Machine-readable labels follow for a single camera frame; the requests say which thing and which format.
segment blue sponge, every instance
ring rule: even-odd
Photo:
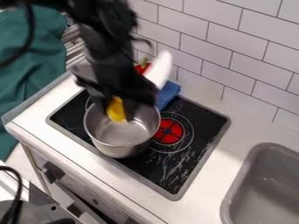
[[[181,87],[173,83],[172,81],[167,81],[166,85],[164,88],[160,91],[157,97],[157,107],[161,111],[166,107],[166,105],[173,99],[175,98],[179,91],[181,90]]]

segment green towel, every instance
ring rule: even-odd
[[[60,42],[66,19],[58,11],[33,6],[36,30],[30,49],[7,67],[0,68],[0,117],[35,94],[66,70],[66,49]],[[28,35],[24,9],[0,13],[0,61],[21,47]],[[6,160],[17,140],[0,120],[0,159]]]

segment cable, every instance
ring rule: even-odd
[[[22,206],[21,194],[23,190],[23,180],[21,178],[21,175],[15,169],[9,166],[0,165],[0,171],[12,172],[16,175],[18,182],[15,198],[12,201],[10,208],[0,221],[0,224],[8,224],[10,221],[11,224],[17,224],[20,208]]]
[[[21,57],[24,53],[27,52],[31,42],[34,38],[34,30],[35,30],[35,18],[34,18],[34,12],[32,7],[29,4],[26,4],[25,6],[25,12],[26,12],[26,19],[28,23],[28,37],[27,40],[24,42],[23,46],[18,50],[18,52],[15,55],[12,55],[10,58],[6,59],[3,62],[0,62],[0,68],[6,67],[15,60],[17,60],[19,57]]]

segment metal pot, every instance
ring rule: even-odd
[[[113,122],[93,104],[84,116],[84,128],[100,152],[112,158],[129,158],[149,148],[160,121],[157,107],[141,105],[133,121]]]

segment sink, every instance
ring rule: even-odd
[[[299,154],[274,143],[254,147],[220,216],[224,224],[298,224]]]

